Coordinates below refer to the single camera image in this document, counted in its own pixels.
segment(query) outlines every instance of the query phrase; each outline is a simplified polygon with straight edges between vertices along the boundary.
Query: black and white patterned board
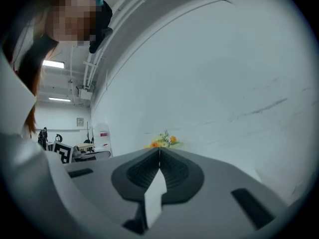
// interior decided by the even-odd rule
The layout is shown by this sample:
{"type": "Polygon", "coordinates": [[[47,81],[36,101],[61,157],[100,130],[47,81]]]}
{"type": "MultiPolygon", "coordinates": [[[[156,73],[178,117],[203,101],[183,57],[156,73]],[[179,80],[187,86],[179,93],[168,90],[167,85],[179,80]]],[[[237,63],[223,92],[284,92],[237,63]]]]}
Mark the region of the black and white patterned board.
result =
{"type": "Polygon", "coordinates": [[[73,147],[55,141],[53,144],[53,151],[60,155],[63,164],[71,163],[73,147]]]}

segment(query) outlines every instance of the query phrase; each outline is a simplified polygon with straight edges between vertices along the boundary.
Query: black slot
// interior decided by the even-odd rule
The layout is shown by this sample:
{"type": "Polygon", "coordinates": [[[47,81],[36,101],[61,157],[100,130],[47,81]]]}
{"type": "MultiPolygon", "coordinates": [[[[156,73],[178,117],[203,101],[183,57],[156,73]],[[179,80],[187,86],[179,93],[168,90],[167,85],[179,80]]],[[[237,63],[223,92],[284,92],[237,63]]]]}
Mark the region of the black slot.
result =
{"type": "Polygon", "coordinates": [[[68,172],[68,174],[70,175],[71,178],[79,177],[79,176],[86,175],[89,173],[93,173],[93,170],[90,168],[85,168],[85,169],[81,169],[81,170],[77,170],[77,171],[73,171],[73,172],[68,172]]]}
{"type": "Polygon", "coordinates": [[[236,189],[231,194],[256,229],[262,228],[275,218],[247,189],[236,189]]]}

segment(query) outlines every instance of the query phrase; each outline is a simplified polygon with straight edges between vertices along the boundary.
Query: orange flower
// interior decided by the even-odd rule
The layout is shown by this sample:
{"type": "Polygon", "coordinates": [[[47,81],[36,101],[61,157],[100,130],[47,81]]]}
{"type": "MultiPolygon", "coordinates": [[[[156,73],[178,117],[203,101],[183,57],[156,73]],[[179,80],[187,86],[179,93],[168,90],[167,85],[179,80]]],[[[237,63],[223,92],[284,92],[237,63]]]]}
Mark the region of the orange flower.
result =
{"type": "Polygon", "coordinates": [[[159,143],[157,142],[157,141],[152,141],[151,142],[151,144],[150,144],[150,147],[151,148],[157,148],[157,147],[159,147],[160,145],[159,145],[159,143]]]}
{"type": "Polygon", "coordinates": [[[176,139],[175,136],[171,136],[171,137],[170,137],[170,141],[171,141],[171,142],[177,142],[177,139],[176,139]]]}

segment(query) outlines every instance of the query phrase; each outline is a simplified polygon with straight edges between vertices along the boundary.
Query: woman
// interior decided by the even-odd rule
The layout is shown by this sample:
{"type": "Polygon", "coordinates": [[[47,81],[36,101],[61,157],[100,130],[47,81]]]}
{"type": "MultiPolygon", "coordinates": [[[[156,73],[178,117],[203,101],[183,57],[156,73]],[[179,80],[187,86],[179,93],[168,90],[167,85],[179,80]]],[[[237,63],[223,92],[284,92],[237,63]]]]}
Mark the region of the woman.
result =
{"type": "MultiPolygon", "coordinates": [[[[31,0],[7,34],[2,44],[3,52],[17,75],[36,96],[42,62],[57,44],[94,42],[101,37],[111,17],[112,10],[103,0],[31,0]],[[33,40],[21,56],[19,52],[25,35],[32,27],[33,40]]],[[[24,124],[27,135],[35,133],[34,111],[35,106],[24,124]]]]}

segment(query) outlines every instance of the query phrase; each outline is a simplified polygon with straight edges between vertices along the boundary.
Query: ceiling light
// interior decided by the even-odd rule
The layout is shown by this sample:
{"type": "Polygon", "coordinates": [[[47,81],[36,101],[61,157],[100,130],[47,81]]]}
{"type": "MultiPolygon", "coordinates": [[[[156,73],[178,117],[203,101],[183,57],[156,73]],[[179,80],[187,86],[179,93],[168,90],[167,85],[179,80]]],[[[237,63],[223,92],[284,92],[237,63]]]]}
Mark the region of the ceiling light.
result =
{"type": "Polygon", "coordinates": [[[56,62],[56,61],[44,60],[42,64],[44,66],[52,66],[52,67],[64,68],[64,62],[56,62]]]}
{"type": "Polygon", "coordinates": [[[63,99],[63,98],[49,98],[50,100],[56,100],[56,101],[65,101],[65,102],[70,102],[70,99],[63,99]]]}

